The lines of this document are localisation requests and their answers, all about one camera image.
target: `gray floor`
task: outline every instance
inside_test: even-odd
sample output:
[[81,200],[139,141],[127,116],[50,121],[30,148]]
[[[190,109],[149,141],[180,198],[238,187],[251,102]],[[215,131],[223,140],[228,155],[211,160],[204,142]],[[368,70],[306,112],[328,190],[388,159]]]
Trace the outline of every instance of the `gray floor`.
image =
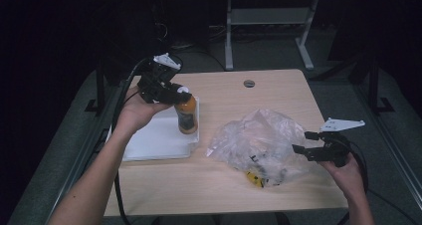
[[[269,69],[300,69],[304,75],[318,75],[337,62],[328,62],[330,44],[335,35],[333,29],[312,30],[307,48],[315,64],[313,71],[304,69],[302,59],[296,48],[294,38],[298,30],[285,30],[277,37],[256,37],[250,43],[234,43],[234,71],[255,71]],[[175,53],[183,60],[182,73],[221,72],[224,63],[224,42],[210,45],[209,52],[200,48],[189,48]],[[391,140],[399,147],[409,166],[421,180],[422,175],[422,119],[401,96],[394,80],[380,72],[379,95],[387,97],[396,112],[374,116],[366,106],[364,97],[367,83],[360,87],[351,85],[346,77],[346,69],[325,82],[310,82],[311,90],[324,118],[334,117],[366,122],[366,126],[350,129],[343,134],[359,145],[368,165],[369,188],[407,213],[412,219],[422,221],[421,207],[409,189],[409,183],[400,172],[391,153]],[[68,178],[67,171],[74,165],[78,154],[78,144],[86,139],[95,123],[92,114],[85,114],[87,101],[95,96],[95,75],[87,78],[58,130],[45,159],[37,170],[31,185],[18,205],[11,224],[43,224],[48,217],[63,183]],[[102,121],[106,126],[108,120]],[[386,139],[380,125],[390,132]],[[45,181],[51,180],[49,187]],[[411,224],[398,209],[380,199],[373,192],[368,198],[377,224]],[[336,224],[344,215],[344,209],[325,209],[286,212],[291,224]],[[132,224],[150,224],[155,217],[129,217]],[[123,224],[120,218],[105,218],[104,224]],[[195,222],[177,224],[203,224],[195,217]]]

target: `person's right hand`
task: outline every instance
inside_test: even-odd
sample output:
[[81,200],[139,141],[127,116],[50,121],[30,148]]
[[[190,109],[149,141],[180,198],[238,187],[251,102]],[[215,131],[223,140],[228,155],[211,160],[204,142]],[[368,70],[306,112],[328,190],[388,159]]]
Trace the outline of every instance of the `person's right hand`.
[[347,200],[365,194],[359,165],[351,153],[347,155],[346,165],[343,167],[336,167],[331,161],[322,161],[319,164],[332,176]]

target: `dark background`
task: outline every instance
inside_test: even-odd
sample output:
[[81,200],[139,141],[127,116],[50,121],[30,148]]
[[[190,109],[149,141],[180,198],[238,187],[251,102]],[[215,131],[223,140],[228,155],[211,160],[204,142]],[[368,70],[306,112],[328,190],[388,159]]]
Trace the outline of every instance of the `dark background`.
[[[420,1],[320,0],[313,27],[337,27],[334,60],[375,42],[374,57],[422,114]],[[245,7],[281,2],[289,3],[235,1]],[[103,67],[107,82],[116,84],[140,59],[166,52],[177,40],[206,49],[208,25],[224,25],[226,5],[225,0],[0,0],[0,10],[0,223],[5,223],[89,73]],[[157,22],[168,25],[167,41],[157,40]]]

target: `hand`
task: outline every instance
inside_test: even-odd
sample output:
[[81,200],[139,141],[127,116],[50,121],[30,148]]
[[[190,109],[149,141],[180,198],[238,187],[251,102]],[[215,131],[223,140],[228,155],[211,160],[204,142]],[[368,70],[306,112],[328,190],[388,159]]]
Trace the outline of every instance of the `hand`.
[[[131,88],[126,93],[126,100],[139,91],[138,86]],[[163,110],[170,108],[171,105],[166,104],[148,104],[140,95],[134,95],[123,106],[118,117],[115,129],[124,129],[131,134],[136,133],[139,129],[146,126],[152,117]]]
[[360,168],[351,153],[347,155],[346,165],[343,167],[336,167],[331,161],[322,161],[319,164],[332,176],[347,200],[365,195]]

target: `person's left hand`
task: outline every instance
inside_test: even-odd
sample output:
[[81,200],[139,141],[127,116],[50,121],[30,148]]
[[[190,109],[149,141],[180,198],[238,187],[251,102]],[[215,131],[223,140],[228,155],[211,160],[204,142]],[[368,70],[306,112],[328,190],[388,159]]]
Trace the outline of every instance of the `person's left hand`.
[[[138,86],[129,89],[125,99],[127,100],[138,91]],[[134,95],[124,104],[118,117],[116,129],[124,129],[134,134],[146,126],[156,113],[166,110],[171,106],[162,103],[148,104],[140,95]]]

